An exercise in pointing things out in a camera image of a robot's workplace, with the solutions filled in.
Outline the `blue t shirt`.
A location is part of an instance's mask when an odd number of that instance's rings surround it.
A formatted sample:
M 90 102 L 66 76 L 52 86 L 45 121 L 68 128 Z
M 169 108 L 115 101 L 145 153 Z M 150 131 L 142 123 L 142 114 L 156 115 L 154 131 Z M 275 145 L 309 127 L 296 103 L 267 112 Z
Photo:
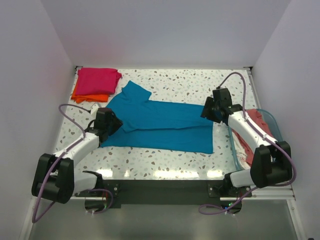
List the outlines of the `blue t shirt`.
M 123 125 L 102 147 L 134 147 L 212 154 L 213 122 L 197 104 L 150 100 L 151 92 L 129 81 L 107 104 Z

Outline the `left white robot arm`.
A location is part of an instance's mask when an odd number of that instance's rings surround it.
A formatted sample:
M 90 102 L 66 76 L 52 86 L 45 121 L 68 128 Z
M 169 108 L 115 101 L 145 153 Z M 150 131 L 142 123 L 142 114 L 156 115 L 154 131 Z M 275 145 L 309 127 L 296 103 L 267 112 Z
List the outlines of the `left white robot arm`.
M 104 190 L 102 175 L 87 170 L 75 173 L 75 167 L 122 125 L 123 122 L 110 108 L 98 108 L 93 126 L 87 127 L 77 140 L 60 151 L 40 156 L 31 194 L 61 204 L 83 191 L 99 196 Z

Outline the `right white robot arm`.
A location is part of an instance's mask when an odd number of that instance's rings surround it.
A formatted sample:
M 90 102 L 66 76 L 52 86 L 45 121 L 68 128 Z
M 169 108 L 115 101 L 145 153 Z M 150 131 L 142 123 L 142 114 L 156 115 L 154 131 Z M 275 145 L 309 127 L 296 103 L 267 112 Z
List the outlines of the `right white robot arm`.
M 229 173 L 223 180 L 223 192 L 235 196 L 241 187 L 282 186 L 294 180 L 296 170 L 292 164 L 291 147 L 263 131 L 240 104 L 233 104 L 227 88 L 213 90 L 207 97 L 201 117 L 215 123 L 224 123 L 235 130 L 253 152 L 249 169 Z

